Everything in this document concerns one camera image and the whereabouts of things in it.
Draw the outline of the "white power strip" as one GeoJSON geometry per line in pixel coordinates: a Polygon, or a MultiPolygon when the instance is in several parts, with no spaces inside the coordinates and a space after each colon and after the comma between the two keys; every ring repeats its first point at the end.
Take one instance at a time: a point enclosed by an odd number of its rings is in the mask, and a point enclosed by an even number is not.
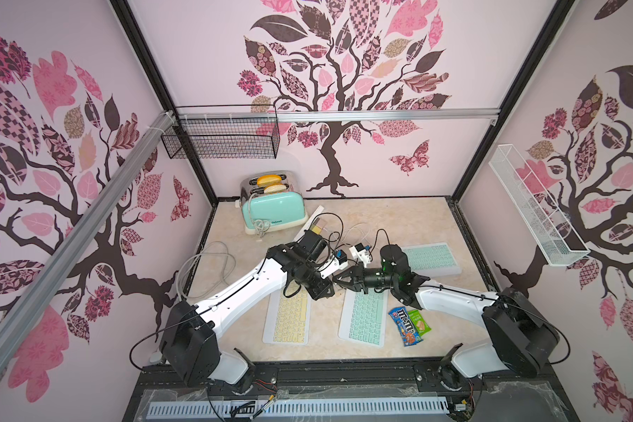
{"type": "Polygon", "coordinates": [[[302,238],[302,236],[305,234],[306,231],[310,231],[314,221],[324,211],[325,211],[325,208],[323,206],[318,206],[316,210],[312,213],[312,215],[308,218],[306,223],[302,225],[302,228],[300,228],[298,233],[295,235],[293,241],[298,242],[302,238]]]}

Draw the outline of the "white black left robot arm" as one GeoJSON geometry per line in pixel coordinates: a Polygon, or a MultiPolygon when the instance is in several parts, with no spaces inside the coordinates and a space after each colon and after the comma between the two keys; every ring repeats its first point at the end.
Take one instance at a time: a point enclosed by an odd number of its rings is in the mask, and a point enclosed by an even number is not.
{"type": "Polygon", "coordinates": [[[221,381],[245,391],[252,384],[253,363],[239,350],[220,350],[225,332],[272,293],[294,281],[312,300],[334,295],[331,275],[348,263],[346,253],[333,251],[321,263],[328,242],[311,230],[297,241],[277,244],[244,277],[209,299],[189,304],[184,300],[172,309],[159,351],[183,383],[194,387],[208,380],[221,381]]]}

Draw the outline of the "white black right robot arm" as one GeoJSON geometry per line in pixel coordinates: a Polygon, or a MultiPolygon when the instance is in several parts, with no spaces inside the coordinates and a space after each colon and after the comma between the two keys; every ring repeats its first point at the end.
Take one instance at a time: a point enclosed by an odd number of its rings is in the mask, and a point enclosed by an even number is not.
{"type": "Polygon", "coordinates": [[[440,312],[487,331],[486,339],[457,344],[441,359],[438,376],[448,390],[460,390],[466,380],[507,369],[534,378],[561,339],[557,328],[514,288],[480,292],[441,284],[413,272],[396,244],[383,246],[380,255],[378,268],[357,263],[332,276],[333,282],[354,292],[383,289],[406,307],[440,312]]]}

